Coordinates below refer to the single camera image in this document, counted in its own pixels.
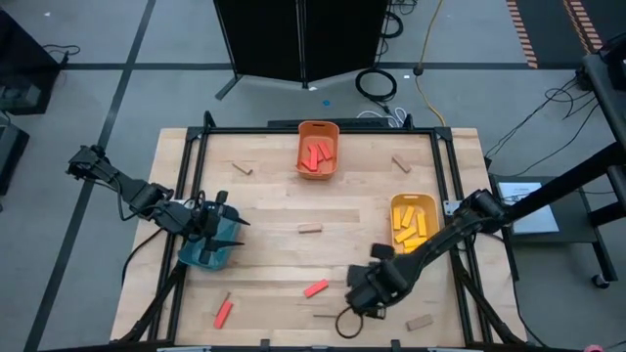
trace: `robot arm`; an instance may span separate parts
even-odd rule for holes
[[[80,151],[69,161],[67,173],[76,179],[103,181],[115,190],[133,212],[131,216],[122,220],[137,215],[142,219],[155,221],[166,232],[182,236],[187,241],[196,242],[205,238],[199,259],[202,264],[208,263],[211,252],[221,247],[242,244],[213,239],[222,217],[249,225],[239,218],[239,215],[234,214],[236,211],[233,208],[224,205],[228,193],[219,192],[214,206],[187,208],[179,202],[170,201],[174,195],[172,190],[156,183],[149,184],[144,180],[132,179],[117,170],[98,146],[80,147]]]

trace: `orange bin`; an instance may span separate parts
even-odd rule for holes
[[[300,142],[297,148],[297,165],[295,168],[300,176],[309,180],[328,180],[333,177],[339,163],[339,127],[332,122],[304,121],[297,127]],[[317,148],[321,153],[319,144],[325,144],[331,153],[330,160],[322,160],[318,163],[317,171],[310,171],[302,164],[311,158],[309,146]]]

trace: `red block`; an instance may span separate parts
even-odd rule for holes
[[[228,313],[231,312],[231,308],[233,308],[233,303],[231,301],[224,301],[222,308],[220,308],[219,313],[217,313],[215,322],[213,322],[213,326],[216,329],[222,329],[224,322],[226,322],[226,317],[228,317]]]
[[[317,148],[311,144],[309,145],[309,151],[311,152],[311,159],[309,160],[310,170],[317,171]]]
[[[304,291],[304,295],[306,296],[306,298],[310,298],[328,286],[329,286],[329,282],[326,279],[323,279],[319,283],[314,284],[310,286],[309,288],[307,288]]]
[[[325,160],[330,160],[333,155],[331,154],[331,151],[329,151],[329,147],[326,145],[326,143],[322,142],[319,144],[320,146],[320,150],[322,151],[322,154],[324,155],[324,159]]]

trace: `yellow wooden block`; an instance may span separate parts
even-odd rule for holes
[[[426,218],[422,212],[418,213],[418,236],[426,237]]]
[[[422,244],[424,244],[424,242],[426,242],[426,238],[416,238],[416,239],[410,239],[410,240],[405,240],[404,241],[404,247],[418,247]]]
[[[403,232],[401,232],[400,234],[398,234],[395,237],[395,241],[398,242],[398,243],[402,243],[406,239],[410,238],[417,231],[418,230],[415,228],[415,226],[411,226],[410,228],[408,228],[408,229],[404,230]]]
[[[411,225],[411,218],[414,212],[415,208],[413,206],[407,206],[407,212],[404,213],[404,217],[402,218],[402,226],[409,227],[409,225]]]
[[[416,246],[414,246],[414,247],[407,247],[407,246],[405,246],[404,247],[404,254],[409,254],[409,253],[411,253],[412,251],[414,251],[416,249],[418,249]]]
[[[393,230],[400,230],[400,208],[393,208]]]

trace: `wooden block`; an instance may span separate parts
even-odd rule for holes
[[[317,147],[315,145],[309,145],[309,152],[311,152],[311,157],[309,159],[309,165],[311,166],[311,171],[317,171]]]
[[[226,322],[226,317],[228,317],[228,314],[231,312],[232,308],[233,308],[233,303],[231,301],[224,302],[224,304],[222,305],[222,308],[219,310],[219,313],[217,314],[217,318],[215,318],[215,321],[213,322],[214,328],[222,329],[222,327],[224,326],[224,322]]]
[[[393,230],[400,230],[400,208],[393,208]]]
[[[409,165],[403,158],[402,156],[398,155],[398,154],[394,154],[391,159],[393,161],[395,161],[396,164],[398,164],[398,166],[400,166],[400,168],[402,169],[402,171],[409,173],[411,171],[411,165]]]
[[[238,168],[240,171],[242,171],[246,175],[249,175],[252,173],[252,169],[242,162],[233,162],[233,166]]]
[[[213,306],[211,307],[210,311],[213,317],[217,317],[217,315],[219,314],[219,310],[222,308],[224,302],[228,299],[228,296],[230,295],[231,292],[226,289],[220,289],[219,292],[217,292],[215,300],[213,300]]]
[[[404,230],[399,235],[395,237],[395,241],[398,243],[402,243],[406,239],[410,238],[414,233],[416,233],[416,228],[411,226],[410,228]]]
[[[338,312],[330,307],[318,307],[313,310],[313,318],[336,318]]]
[[[416,246],[412,246],[412,247],[405,246],[403,253],[404,254],[409,254],[409,253],[411,253],[412,251],[414,251],[416,249],[418,249]]]
[[[304,224],[297,227],[297,231],[301,234],[311,234],[322,232],[322,224]]]
[[[302,165],[304,165],[304,167],[306,167],[306,169],[311,171],[311,172],[317,171],[317,170],[311,169],[311,164],[309,163],[309,160],[303,160],[302,161]]]
[[[404,246],[405,247],[419,247],[420,245],[424,244],[424,242],[426,242],[427,238],[416,238],[416,239],[410,239],[410,240],[405,240],[404,241]]]
[[[422,212],[418,212],[418,236],[426,237],[426,217]]]
[[[329,282],[326,279],[323,279],[319,283],[313,284],[309,288],[307,288],[304,291],[304,295],[306,296],[306,298],[310,298],[328,286]]]
[[[326,143],[322,142],[318,146],[320,146],[320,151],[322,151],[322,155],[324,156],[324,160],[330,160],[333,158],[331,151],[329,151],[329,146]]]
[[[423,328],[425,326],[429,326],[433,323],[432,316],[430,314],[426,314],[424,316],[418,317],[412,321],[407,322],[407,330],[413,331],[419,328]]]
[[[415,208],[413,206],[407,206],[407,212],[404,213],[404,217],[402,218],[403,227],[409,227],[409,225],[411,225],[411,218],[414,212]]]

